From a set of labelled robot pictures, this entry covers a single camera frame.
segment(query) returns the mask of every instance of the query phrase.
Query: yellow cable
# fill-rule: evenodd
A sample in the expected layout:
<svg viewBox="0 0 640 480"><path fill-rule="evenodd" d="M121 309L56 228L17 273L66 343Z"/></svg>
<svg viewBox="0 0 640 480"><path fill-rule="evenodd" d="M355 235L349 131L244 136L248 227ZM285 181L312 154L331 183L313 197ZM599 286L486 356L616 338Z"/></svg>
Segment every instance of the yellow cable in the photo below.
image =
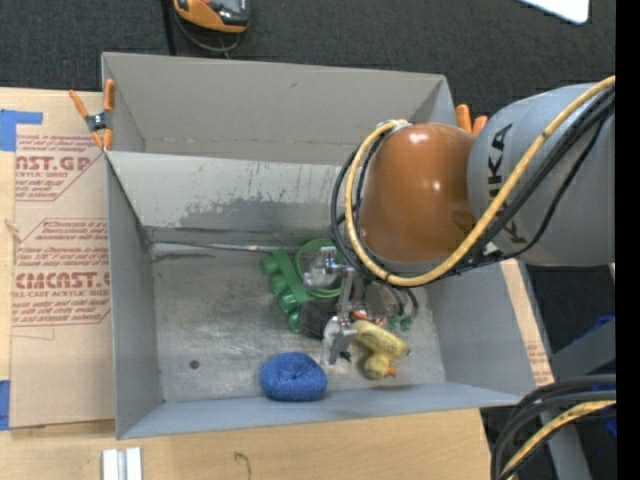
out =
<svg viewBox="0 0 640 480"><path fill-rule="evenodd" d="M538 430L535 434L533 434L516 452L516 454L511 457L509 462L502 469L502 473L504 474L506 471L509 471L511 468L516 466L522 459L524 459L538 444L544 441L550 434L558 430L560 427L563 427L567 423L571 423L587 414L591 414L592 412L599 411L606 407L609 407L615 404L615 400L598 400L594 402L584 402L578 404L568 411L563 412L559 416L556 416L549 423L544 425L540 430ZM515 473L509 475L507 480L513 480Z"/></svg>
<svg viewBox="0 0 640 480"><path fill-rule="evenodd" d="M580 106L582 106L593 96L595 96L599 92L602 92L614 83L615 75L602 80L601 82L587 89L572 103L570 103L562 112L560 112L547 125L544 131L540 135L538 135L538 137L536 137L536 139L531 143L529 149L527 149L524 155L522 155L522 158L513 169L513 172L511 173L509 178L507 178L507 181L503 185L502 189L500 189L496 197L493 199L484 214L480 217L469 235L467 235L467 237L461 242L461 244L451 254L451 256L445 259L440 265L435 267L430 272L414 277L401 277L386 271L380 265L378 265L368 255L368 253L362 246L354 223L353 185L356 177L356 172L358 170L358 167L360 166L360 162L362 161L362 157L369 149L369 147L373 144L373 142L375 142L375 140L377 140L380 135L397 126L398 121L391 121L377 128L364 140L364 142L360 145L360 148L356 152L356 156L353 160L353 163L351 164L351 168L349 170L345 185L345 225L347 233L349 235L349 240L351 241L351 244L353 245L353 248L360 260L377 277L385 279L396 286L420 286L437 279L443 274L446 274L464 257L469 249L471 249L471 247L473 247L473 245L478 241L482 233L484 233L485 229L490 224L491 220L495 217L496 213L498 213L511 191L514 189L518 181L520 181L520 178L522 178L522 175L533 160L533 157L540 151L540 149L542 149L542 146L545 144L547 139L551 135L553 135L553 133L562 125L562 123L564 123L571 116L571 114L573 114L573 112L580 108Z"/></svg>

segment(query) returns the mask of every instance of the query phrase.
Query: orange handle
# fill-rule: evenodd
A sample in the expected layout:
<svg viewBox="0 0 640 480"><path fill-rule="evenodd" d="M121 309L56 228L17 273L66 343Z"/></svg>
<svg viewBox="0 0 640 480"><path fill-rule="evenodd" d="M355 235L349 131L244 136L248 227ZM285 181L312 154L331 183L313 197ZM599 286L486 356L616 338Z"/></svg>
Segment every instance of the orange handle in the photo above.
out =
<svg viewBox="0 0 640 480"><path fill-rule="evenodd" d="M80 97L75 93L74 90L69 91L69 96L71 96L71 99L76 104L76 108L78 109L78 112L80 112L80 115L83 118L87 117L89 115L89 112L87 112L87 109L82 103L82 100L80 100Z"/></svg>
<svg viewBox="0 0 640 480"><path fill-rule="evenodd" d="M104 86L104 108L109 112L113 112L115 107L116 84L109 78Z"/></svg>
<svg viewBox="0 0 640 480"><path fill-rule="evenodd" d="M111 151L111 146L113 145L113 132L107 128L104 131L104 148L108 151Z"/></svg>
<svg viewBox="0 0 640 480"><path fill-rule="evenodd" d="M471 112L469 111L469 105L464 103L456 107L456 118L458 119L458 126L465 132L471 133Z"/></svg>
<svg viewBox="0 0 640 480"><path fill-rule="evenodd" d="M473 122L473 131L471 132L474 137L480 135L480 132L484 128L484 125L487 124L488 120L489 118L487 116L479 116L476 118L476 120Z"/></svg>
<svg viewBox="0 0 640 480"><path fill-rule="evenodd" d="M91 132L91 137L93 138L93 142L95 142L100 149L104 149L104 143L102 142L100 135L98 135L98 132Z"/></svg>

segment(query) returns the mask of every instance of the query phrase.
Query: orange clip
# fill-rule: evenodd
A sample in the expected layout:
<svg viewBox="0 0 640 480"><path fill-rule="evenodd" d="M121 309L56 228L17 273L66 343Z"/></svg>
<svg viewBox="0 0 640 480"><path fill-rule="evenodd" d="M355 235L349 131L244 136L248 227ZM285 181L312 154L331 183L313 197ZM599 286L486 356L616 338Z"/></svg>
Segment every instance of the orange clip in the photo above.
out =
<svg viewBox="0 0 640 480"><path fill-rule="evenodd" d="M480 132L484 128L484 125L487 124L488 120L489 118L487 116L476 117L476 119L473 121L473 130L471 132L474 137L480 135Z"/></svg>
<svg viewBox="0 0 640 480"><path fill-rule="evenodd" d="M471 133L471 112L469 111L469 105L464 103L456 107L456 118L458 120L458 126L465 132Z"/></svg>
<svg viewBox="0 0 640 480"><path fill-rule="evenodd" d="M104 86L104 104L103 111L99 114L89 115L84 103L75 91L69 90L69 96L73 100L76 109L86 121L93 141L100 149L111 150L113 145L113 131L111 130L111 114L115 108L115 89L116 84L112 79L107 80ZM98 130L104 130L104 136L101 138Z"/></svg>

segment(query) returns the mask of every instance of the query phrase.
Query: green object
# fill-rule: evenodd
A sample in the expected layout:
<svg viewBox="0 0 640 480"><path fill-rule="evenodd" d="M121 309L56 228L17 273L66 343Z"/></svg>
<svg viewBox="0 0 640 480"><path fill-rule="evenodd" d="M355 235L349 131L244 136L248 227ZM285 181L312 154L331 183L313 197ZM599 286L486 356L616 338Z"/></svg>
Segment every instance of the green object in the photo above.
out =
<svg viewBox="0 0 640 480"><path fill-rule="evenodd" d="M327 238L317 238L316 240L311 240L310 242L305 243L302 247L298 249L294 258L294 266L296 268L296 273L300 279L304 278L304 272L309 268L310 262L313 258L318 256L320 249L322 247L332 247L333 242ZM335 260L338 263L342 263L344 258L340 251L336 251ZM334 286L332 288L314 288L308 290L309 294L318 299L330 299L331 297L337 297L340 295L340 287L342 285L342 277L338 276L338 278L333 283Z"/></svg>
<svg viewBox="0 0 640 480"><path fill-rule="evenodd" d="M300 325L300 313L294 311L289 315L289 328L296 334L301 334L304 329Z"/></svg>
<svg viewBox="0 0 640 480"><path fill-rule="evenodd" d="M293 261L284 249L276 249L268 257L260 262L260 270L269 276L269 289L277 295L278 307L288 315L289 327L296 334L305 329L300 325L298 308L301 304L314 299L326 299L337 297L340 294L342 277L338 276L334 285L336 288L306 290L303 285L303 276L310 267L311 261L318 256L320 248L332 246L327 239L311 240L305 243L296 252ZM341 262L342 256L338 254L336 261Z"/></svg>
<svg viewBox="0 0 640 480"><path fill-rule="evenodd" d="M389 329L392 331L394 329L397 329L398 326L400 325L400 317L398 315L390 316L389 318L387 318L387 325L389 326Z"/></svg>
<svg viewBox="0 0 640 480"><path fill-rule="evenodd" d="M408 331L412 325L413 325L413 318L411 318L410 316L400 320L400 329L402 329L403 331Z"/></svg>
<svg viewBox="0 0 640 480"><path fill-rule="evenodd" d="M271 293L279 295L278 305L285 313L295 311L299 304L311 298L284 249L276 249L264 258L260 262L260 269L269 275Z"/></svg>

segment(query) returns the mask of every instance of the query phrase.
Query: wooden surface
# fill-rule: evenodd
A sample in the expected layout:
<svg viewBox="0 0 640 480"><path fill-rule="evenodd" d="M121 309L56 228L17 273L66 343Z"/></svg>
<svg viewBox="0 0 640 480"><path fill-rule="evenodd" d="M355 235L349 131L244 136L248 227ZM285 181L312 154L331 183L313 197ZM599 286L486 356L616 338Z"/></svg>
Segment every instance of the wooden surface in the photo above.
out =
<svg viewBox="0 0 640 480"><path fill-rule="evenodd" d="M100 478L105 449L141 447L145 480L489 478L479 411L116 441L113 422L0 432L2 478Z"/></svg>

